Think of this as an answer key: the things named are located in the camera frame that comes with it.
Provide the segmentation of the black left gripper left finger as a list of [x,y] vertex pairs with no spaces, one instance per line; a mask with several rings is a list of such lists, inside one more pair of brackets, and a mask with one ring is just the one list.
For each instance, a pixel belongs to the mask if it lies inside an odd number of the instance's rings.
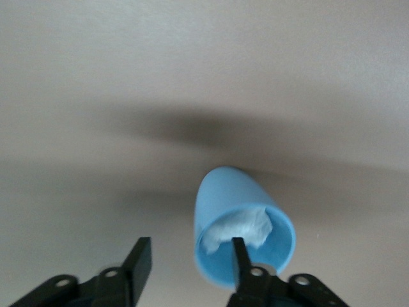
[[151,239],[141,237],[120,266],[108,267],[84,283],[74,275],[53,276],[12,306],[136,306],[151,266]]

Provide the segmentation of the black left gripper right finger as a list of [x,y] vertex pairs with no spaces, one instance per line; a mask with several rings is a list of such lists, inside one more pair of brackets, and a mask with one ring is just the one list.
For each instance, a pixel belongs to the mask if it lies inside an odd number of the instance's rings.
[[301,273],[283,281],[251,262],[241,237],[232,238],[232,244],[235,292],[228,306],[348,306],[317,277]]

